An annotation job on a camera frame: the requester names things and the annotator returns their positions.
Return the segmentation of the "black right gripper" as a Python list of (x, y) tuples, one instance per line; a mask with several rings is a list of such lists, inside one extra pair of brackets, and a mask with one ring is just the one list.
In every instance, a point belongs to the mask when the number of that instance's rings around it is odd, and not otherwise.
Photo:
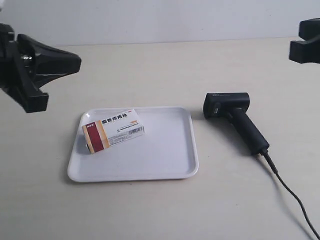
[(298, 36), (289, 45), (289, 60), (299, 63), (320, 63), (320, 19), (311, 18), (299, 23)]

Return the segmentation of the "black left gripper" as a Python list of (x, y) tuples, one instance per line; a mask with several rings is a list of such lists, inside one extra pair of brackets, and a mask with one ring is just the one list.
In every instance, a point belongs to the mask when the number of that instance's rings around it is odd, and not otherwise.
[(39, 88), (78, 73), (82, 60), (75, 54), (45, 45), (13, 28), (0, 25), (0, 89), (26, 113), (47, 110), (49, 95)]

